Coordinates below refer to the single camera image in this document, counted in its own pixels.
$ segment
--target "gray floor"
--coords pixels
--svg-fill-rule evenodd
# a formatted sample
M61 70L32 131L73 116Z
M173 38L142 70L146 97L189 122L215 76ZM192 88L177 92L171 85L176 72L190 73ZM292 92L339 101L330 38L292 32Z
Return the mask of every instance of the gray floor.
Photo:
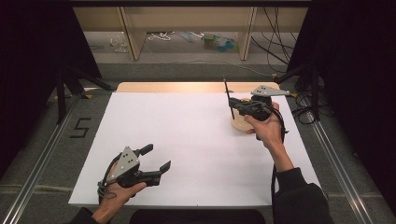
M169 35L171 40L147 39L139 60L133 62L128 53L115 52L114 47L111 47L110 40L116 35L114 33L86 34L103 75L103 81L113 87L117 87L122 81L222 81L223 75L229 81L271 81L273 74L282 76L282 73L273 68L280 71L286 69L286 65L274 57L269 56L267 59L267 54L254 42L251 42L247 60L240 61L236 50L218 52L206 47L203 41L195 35L191 36L193 42L190 43L177 33ZM221 35L234 38L231 33L221 33ZM268 48L268 41L262 37L262 34L255 34L254 38ZM295 43L291 34L282 34L282 41L284 45L291 47ZM286 60L280 47L272 45L271 51ZM281 89L294 92L295 81L295 77L287 80L281 84ZM86 88L95 88L87 81L81 80L81 83ZM23 207L23 213L17 218L18 223L65 223L78 211L78 208L68 204L68 198L90 150L111 92L87 89L85 94L89 97L67 99L69 105L75 104L75 106L64 125L59 141L50 154L48 163L45 164L38 178L33 194ZM290 108L297 108L296 102L301 100L302 97L288 98ZM331 109L326 106L323 94L320 97L320 103L324 105L320 108L320 124L367 209L367 214L372 220L367 223L396 223L395 216L389 210L374 182L359 159L353 156L353 149L339 126L337 118L332 116ZM37 160L46 148L56 128L57 115L57 100L54 93L49 98L48 108L43 111L41 120L36 125L36 131L26 143L26 148L21 150L0 181L0 218L2 220L6 217L7 210L11 209L10 206L16 200L21 187L29 178ZM83 134L82 130L75 130L79 119L86 119L81 122L89 130L85 137L73 138L71 136ZM309 116L304 115L301 119L307 120ZM323 145L317 138L313 125L302 124L299 120L296 120L296 124L320 185L328 196L334 222L363 223L353 211L353 206L326 156ZM266 207L262 211L267 223L271 223L270 208ZM130 209L123 209L112 223L128 223L131 213Z

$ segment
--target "floor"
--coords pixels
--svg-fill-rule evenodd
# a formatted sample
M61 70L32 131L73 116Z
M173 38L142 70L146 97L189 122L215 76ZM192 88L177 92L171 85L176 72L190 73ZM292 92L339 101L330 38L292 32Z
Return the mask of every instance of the floor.
M115 87L122 81L170 77L180 72L177 69L185 67L196 69L197 66L208 64L213 66L207 66L202 76L213 77L223 73L235 78L246 76L271 80L273 77L281 77L282 71L286 69L286 65L279 60L285 62L288 60L284 50L275 44L270 46L270 42L266 40L271 38L272 34L257 33L253 38L263 48L270 47L270 51L276 57L268 55L252 41L246 61L239 59L235 49L221 52L206 46L201 37L197 36L198 34L168 33L166 37L163 36L165 39L148 35L137 61L132 61L130 54L123 52L125 48L117 43L122 37L121 33L86 33L85 35L101 69L103 81ZM215 35L231 40L235 38L233 33ZM281 34L283 45L290 47L285 48L289 55L292 54L297 36L298 34ZM156 67L155 64L163 64L163 66ZM131 69L141 69L147 72L144 75L150 77L134 77L129 73ZM199 75L202 71L186 72L189 75ZM282 90L295 92L293 89L295 81L296 78L292 77L280 87ZM9 215L7 211L18 209L20 211L15 213L14 222L6 223L65 223L78 211L78 208L68 204L68 198L111 95L111 92L96 89L89 82L82 81L82 84L87 90L86 97L67 98L68 111L71 112L62 127L56 125L58 115L56 94L51 95L48 109L43 112L41 121L37 123L36 132L32 133L26 148L20 152L0 181L0 218L5 220ZM309 97L308 93L300 92L298 97L288 98L290 109L309 104L306 100L309 98L306 97ZM312 119L310 114L306 113L296 119L296 124L320 185L329 199L334 222L396 223L395 216L361 165L359 158L354 156L353 148L338 125L337 118L326 106L323 92L320 95L320 103L322 104L320 121L315 124L305 124ZM78 122L87 122L86 125L90 129L86 132L86 136L73 138L72 135L81 135L81 132L75 129ZM32 171L36 170L39 171L38 175L35 173L37 176L33 178ZM26 192L26 200L22 204L15 203L21 201L21 192ZM270 209L265 208L262 213L266 222L271 223ZM131 211L125 208L112 223L128 223L130 215Z

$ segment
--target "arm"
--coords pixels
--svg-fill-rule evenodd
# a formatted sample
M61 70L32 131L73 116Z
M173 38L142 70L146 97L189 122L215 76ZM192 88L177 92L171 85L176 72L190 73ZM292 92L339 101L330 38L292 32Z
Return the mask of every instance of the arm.
M273 103L273 108L279 110L279 105ZM244 119L254 128L247 133L256 133L274 160L279 184L275 196L276 223L332 223L329 205L321 188L307 184L300 168L294 168L282 142L277 116L272 114L265 121L251 116L244 116Z
M109 174L113 174L117 163L113 165ZM100 223L106 224L124 206L129 199L140 190L146 187L146 183L138 183L125 189L119 184L114 183L106 188L106 194L99 204L98 209L92 214L86 208L81 208L78 214L70 222L72 223Z

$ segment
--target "hand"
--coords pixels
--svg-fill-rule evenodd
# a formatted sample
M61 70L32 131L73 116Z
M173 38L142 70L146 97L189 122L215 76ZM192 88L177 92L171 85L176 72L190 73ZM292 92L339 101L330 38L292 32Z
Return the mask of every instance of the hand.
M117 163L111 167L109 175L112 175ZM105 196L99 204L99 208L92 215L98 223L107 223L129 201L129 199L147 186L146 183L138 183L125 189L118 183L110 184L106 188Z
M273 102L273 108L279 110L279 104ZM279 172L293 169L293 163L282 142L281 125L277 116L272 113L267 120L259 121L250 115L245 115L244 119L254 128L247 130L246 133L255 133L259 136L264 146L270 151L276 169Z

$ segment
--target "black sleeve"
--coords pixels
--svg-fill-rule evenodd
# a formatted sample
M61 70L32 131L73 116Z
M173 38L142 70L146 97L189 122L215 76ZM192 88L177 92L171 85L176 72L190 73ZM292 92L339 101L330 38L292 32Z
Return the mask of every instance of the black sleeve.
M307 184L300 168L276 173L276 223L333 223L320 187Z
M98 224L95 219L92 218L92 212L87 208L81 208L76 216L69 224Z

